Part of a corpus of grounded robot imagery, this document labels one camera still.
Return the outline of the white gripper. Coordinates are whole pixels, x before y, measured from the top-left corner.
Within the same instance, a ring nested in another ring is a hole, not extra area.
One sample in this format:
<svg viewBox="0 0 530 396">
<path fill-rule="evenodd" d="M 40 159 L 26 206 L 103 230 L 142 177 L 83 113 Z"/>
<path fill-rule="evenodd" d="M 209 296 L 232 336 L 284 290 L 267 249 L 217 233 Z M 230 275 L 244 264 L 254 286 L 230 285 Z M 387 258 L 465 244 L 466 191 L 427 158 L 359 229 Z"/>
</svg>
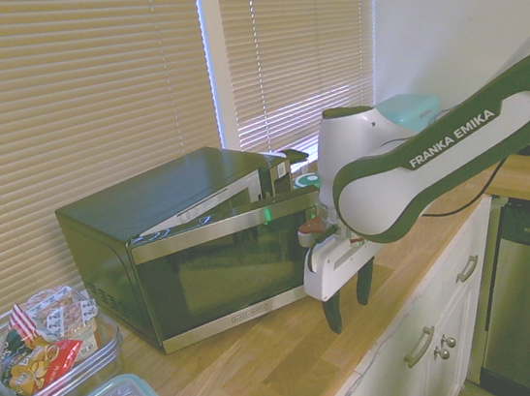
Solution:
<svg viewBox="0 0 530 396">
<path fill-rule="evenodd" d="M 355 275 L 360 305 L 367 306 L 371 291 L 375 243 L 353 237 L 331 235 L 307 252 L 304 265 L 304 291 L 322 302 L 327 325 L 340 334 L 340 290 Z"/>
</svg>

